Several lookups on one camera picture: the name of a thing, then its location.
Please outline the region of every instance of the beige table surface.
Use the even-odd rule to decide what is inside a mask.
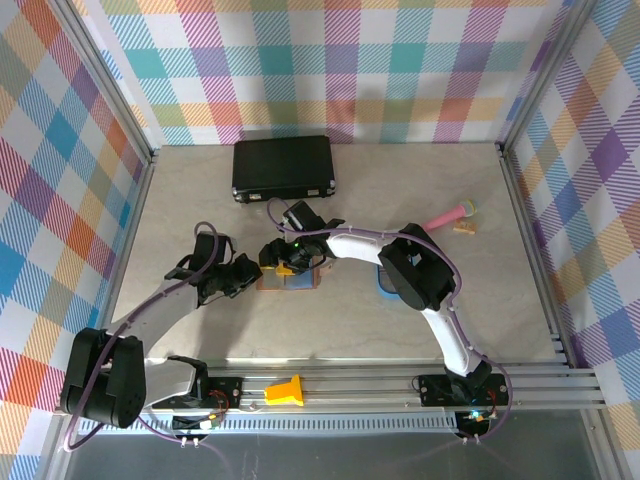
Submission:
[[[466,331],[502,360],[554,352],[493,145],[335,145],[337,193],[309,203],[325,220],[363,228],[423,223],[473,198],[475,236],[433,232],[462,272]],[[200,220],[237,239],[257,261],[277,236],[265,204],[231,197],[232,147],[164,147],[144,206],[114,318],[130,311],[194,245]],[[340,260],[317,290],[223,298],[180,320],[153,348],[201,359],[442,358],[424,318],[377,291],[374,266]]]

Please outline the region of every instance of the plaid wallpaper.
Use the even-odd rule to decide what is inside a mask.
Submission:
[[[581,361],[640,478],[640,0],[601,0],[516,147]]]
[[[75,1],[142,126],[173,145],[493,142],[571,4]]]
[[[0,2],[0,479],[38,466],[142,168],[46,1]]]

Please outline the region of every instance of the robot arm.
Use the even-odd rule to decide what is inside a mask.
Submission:
[[[179,356],[149,359],[148,354],[177,321],[208,298],[215,294],[233,298],[262,275],[258,265],[245,254],[233,259],[235,252],[228,237],[219,235],[218,240],[216,258],[201,275],[194,273],[213,252],[214,238],[208,233],[199,233],[193,254],[165,275],[152,296],[185,279],[189,281],[150,304],[125,330],[126,336],[118,338],[109,351],[107,363],[101,365],[81,416],[127,428],[145,406],[160,400],[181,396],[185,403],[198,406],[208,398],[211,387],[206,363]],[[63,411],[75,412],[98,356],[132,313],[112,323],[108,330],[85,328],[76,335],[60,396]]]
[[[392,244],[391,239],[361,237],[350,233],[332,235],[327,239],[327,245],[336,258],[355,258],[377,265],[383,265],[383,260],[384,263],[391,262],[388,255],[389,250],[394,248]],[[387,256],[381,257],[385,249]],[[464,348],[462,339],[454,327],[447,308],[441,305],[438,310],[433,310],[429,307],[416,309],[419,309],[422,316],[429,323],[444,354],[444,364],[447,369],[461,377],[466,377],[472,373],[480,364],[480,359],[467,348]]]
[[[284,219],[296,231],[333,229],[343,223],[333,219],[329,223],[317,216],[303,201],[284,213]],[[436,247],[435,243],[416,224],[408,224],[406,233]],[[418,310],[427,320],[442,353],[454,395],[471,402],[479,387],[491,374],[491,366],[466,348],[455,327],[447,302],[455,289],[454,274],[447,264],[424,246],[402,238],[371,238],[353,233],[300,236],[292,242],[282,239],[266,245],[260,252],[260,265],[284,266],[301,273],[309,268],[314,256],[355,258],[381,265],[387,271],[400,298]]]

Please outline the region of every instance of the small wooden block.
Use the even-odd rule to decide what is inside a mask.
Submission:
[[[476,224],[473,222],[467,222],[466,220],[456,220],[453,225],[453,231],[459,233],[466,233],[468,235],[476,234]]]

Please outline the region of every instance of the pink object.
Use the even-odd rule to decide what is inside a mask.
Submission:
[[[443,213],[439,217],[434,218],[433,220],[422,225],[425,232],[430,230],[434,230],[438,227],[446,225],[450,222],[455,222],[457,219],[462,217],[470,217],[476,213],[476,206],[473,204],[471,200],[465,200],[464,202],[460,202],[460,204],[446,213]]]

